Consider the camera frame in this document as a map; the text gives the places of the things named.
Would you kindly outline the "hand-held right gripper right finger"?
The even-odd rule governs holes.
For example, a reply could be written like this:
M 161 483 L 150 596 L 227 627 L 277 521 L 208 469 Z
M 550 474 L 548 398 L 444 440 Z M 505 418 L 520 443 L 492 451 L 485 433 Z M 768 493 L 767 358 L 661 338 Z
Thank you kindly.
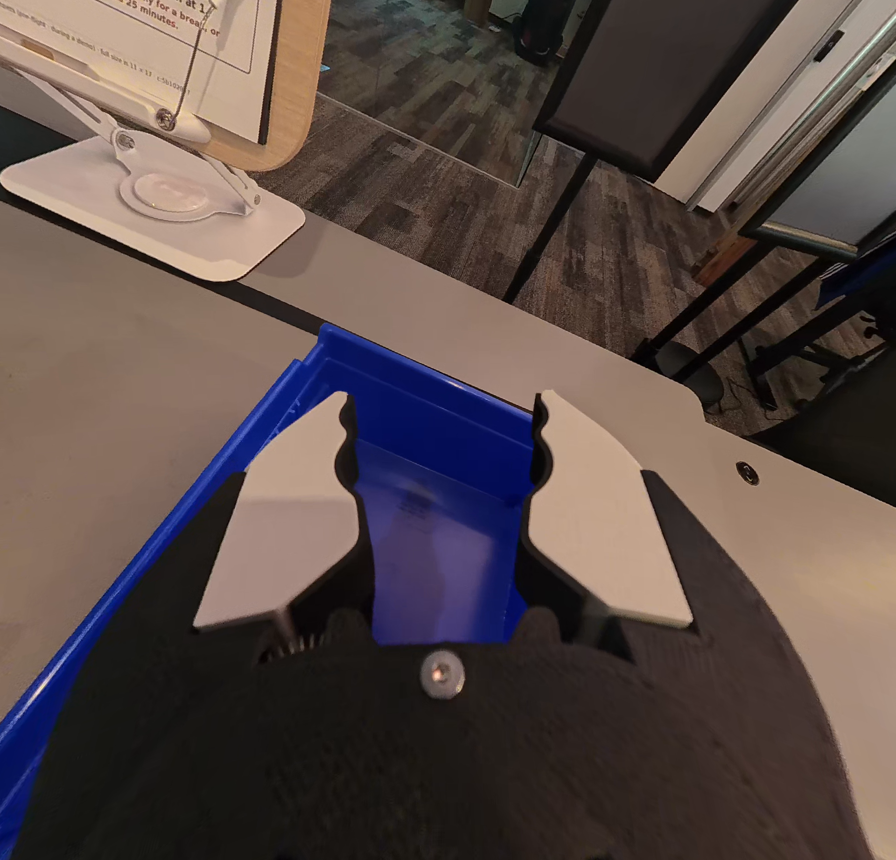
M 535 397 L 531 490 L 518 538 L 518 592 L 558 638 L 631 654 L 623 626 L 691 635 L 693 610 L 651 496 L 648 471 L 559 392 Z

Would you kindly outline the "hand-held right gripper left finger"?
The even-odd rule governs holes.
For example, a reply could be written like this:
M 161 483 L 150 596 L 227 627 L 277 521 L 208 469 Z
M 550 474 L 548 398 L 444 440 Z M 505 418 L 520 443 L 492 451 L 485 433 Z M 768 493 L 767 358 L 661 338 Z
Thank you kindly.
M 297 622 L 361 536 L 353 482 L 338 472 L 353 449 L 353 398 L 335 392 L 278 433 L 245 469 L 193 626 L 205 632 L 269 622 L 291 652 L 321 630 Z

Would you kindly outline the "blue plastic bin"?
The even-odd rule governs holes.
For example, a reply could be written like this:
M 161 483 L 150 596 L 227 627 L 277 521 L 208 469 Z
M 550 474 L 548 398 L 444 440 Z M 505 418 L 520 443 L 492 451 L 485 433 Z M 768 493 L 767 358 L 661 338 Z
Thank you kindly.
M 116 550 L 78 610 L 50 638 L 55 653 L 3 699 L 2 858 L 21 829 L 50 731 L 86 655 L 140 575 L 232 474 L 333 392 L 353 396 L 358 488 L 377 562 L 374 634 L 384 644 L 505 642 L 525 605 L 512 584 L 523 493 L 530 485 L 532 415 L 343 329 L 324 325 L 233 423 L 177 414 L 160 447 L 198 450 L 203 470 L 175 486 L 167 513 L 139 548 Z

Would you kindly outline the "dark stand base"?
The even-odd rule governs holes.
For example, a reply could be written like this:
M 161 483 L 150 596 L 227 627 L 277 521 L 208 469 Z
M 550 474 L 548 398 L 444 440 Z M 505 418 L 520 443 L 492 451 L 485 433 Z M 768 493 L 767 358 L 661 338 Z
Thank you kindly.
M 671 341 L 655 354 L 655 368 L 658 373 L 672 380 L 678 374 L 678 370 L 686 367 L 697 358 L 698 352 L 678 341 Z M 721 377 L 709 364 L 692 373 L 683 381 L 695 396 L 700 400 L 703 409 L 710 410 L 713 406 L 720 406 L 724 398 L 725 388 Z

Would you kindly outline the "black stand foot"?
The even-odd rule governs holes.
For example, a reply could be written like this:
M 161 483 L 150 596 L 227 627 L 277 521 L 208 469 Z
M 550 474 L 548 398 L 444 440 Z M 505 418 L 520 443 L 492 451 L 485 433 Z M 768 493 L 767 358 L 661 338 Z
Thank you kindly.
M 525 287 L 532 274 L 537 269 L 545 249 L 554 237 L 554 234 L 581 191 L 581 188 L 587 183 L 592 170 L 598 162 L 599 159 L 596 154 L 592 152 L 584 154 L 573 175 L 570 177 L 569 181 L 566 182 L 566 186 L 559 195 L 553 209 L 548 214 L 539 234 L 533 241 L 531 247 L 521 258 L 520 263 L 513 273 L 511 282 L 502 297 L 504 303 L 512 305 L 521 293 L 521 290 Z

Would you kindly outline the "black framed whiteboard stand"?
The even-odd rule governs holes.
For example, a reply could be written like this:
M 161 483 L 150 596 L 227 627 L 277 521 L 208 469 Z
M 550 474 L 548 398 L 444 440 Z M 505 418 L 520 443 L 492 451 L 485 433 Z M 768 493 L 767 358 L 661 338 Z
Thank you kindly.
M 745 347 L 744 339 L 756 326 L 821 275 L 827 265 L 852 263 L 890 236 L 895 205 L 894 85 L 894 54 L 889 53 L 847 112 L 747 220 L 743 236 L 757 244 L 655 337 L 644 339 L 631 355 L 633 362 L 658 373 L 656 352 L 676 341 L 773 251 L 784 248 L 811 256 L 810 264 L 706 349 L 697 351 L 697 358 L 678 370 L 671 381 L 684 386 L 692 373 L 704 364 L 711 365 L 733 345 L 741 348 L 746 362 L 754 364 L 761 351 Z

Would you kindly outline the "wooden display board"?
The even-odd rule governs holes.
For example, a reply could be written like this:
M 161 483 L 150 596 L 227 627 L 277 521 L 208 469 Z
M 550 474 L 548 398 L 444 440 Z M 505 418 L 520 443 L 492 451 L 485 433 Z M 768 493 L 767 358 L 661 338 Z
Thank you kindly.
M 284 166 L 313 119 L 331 0 L 280 0 L 267 142 L 250 169 Z

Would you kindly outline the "glass panel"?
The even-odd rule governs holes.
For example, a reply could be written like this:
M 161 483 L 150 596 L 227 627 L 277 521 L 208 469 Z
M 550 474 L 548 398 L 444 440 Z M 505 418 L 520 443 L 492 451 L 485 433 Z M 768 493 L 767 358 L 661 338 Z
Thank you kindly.
M 464 0 L 332 0 L 320 91 L 382 124 L 518 186 L 533 124 L 591 0 L 566 0 L 563 40 L 538 66 L 514 52 L 528 0 L 493 0 L 487 26 Z

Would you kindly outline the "black framed display panel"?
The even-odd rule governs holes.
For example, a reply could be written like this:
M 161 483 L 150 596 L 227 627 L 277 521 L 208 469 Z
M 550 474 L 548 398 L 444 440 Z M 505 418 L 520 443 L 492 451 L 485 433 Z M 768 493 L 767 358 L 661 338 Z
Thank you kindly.
M 533 130 L 655 182 L 799 0 L 591 0 Z

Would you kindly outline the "dark bulky floor object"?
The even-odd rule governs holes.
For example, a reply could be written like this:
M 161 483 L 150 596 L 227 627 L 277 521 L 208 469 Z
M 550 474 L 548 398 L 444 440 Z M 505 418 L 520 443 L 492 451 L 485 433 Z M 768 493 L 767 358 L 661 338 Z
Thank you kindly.
M 528 0 L 511 26 L 515 54 L 538 66 L 548 64 L 563 40 L 564 14 L 566 0 Z

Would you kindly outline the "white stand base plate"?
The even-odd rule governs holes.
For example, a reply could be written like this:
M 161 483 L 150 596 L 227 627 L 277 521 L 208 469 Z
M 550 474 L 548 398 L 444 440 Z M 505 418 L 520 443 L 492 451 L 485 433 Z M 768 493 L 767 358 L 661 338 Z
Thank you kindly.
M 246 172 L 20 76 L 94 136 L 5 167 L 9 194 L 208 282 L 239 280 L 304 226 L 297 205 Z

